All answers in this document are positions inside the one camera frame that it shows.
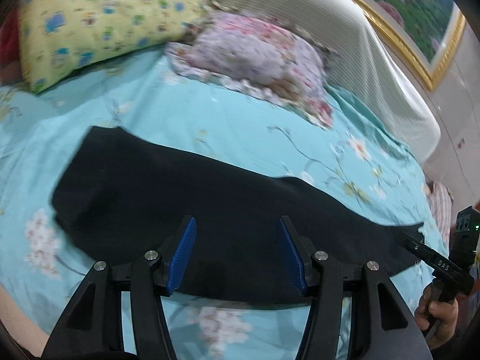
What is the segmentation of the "person's right hand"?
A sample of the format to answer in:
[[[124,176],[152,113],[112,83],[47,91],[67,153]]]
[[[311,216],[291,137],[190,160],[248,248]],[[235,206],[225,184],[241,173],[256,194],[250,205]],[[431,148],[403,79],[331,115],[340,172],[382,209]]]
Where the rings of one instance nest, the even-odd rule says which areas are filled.
[[[422,331],[429,328],[429,315],[440,321],[436,333],[428,341],[429,347],[436,350],[453,338],[456,331],[459,306],[456,299],[453,302],[433,301],[431,299],[432,287],[433,284],[430,283],[424,288],[414,312],[414,319]]]

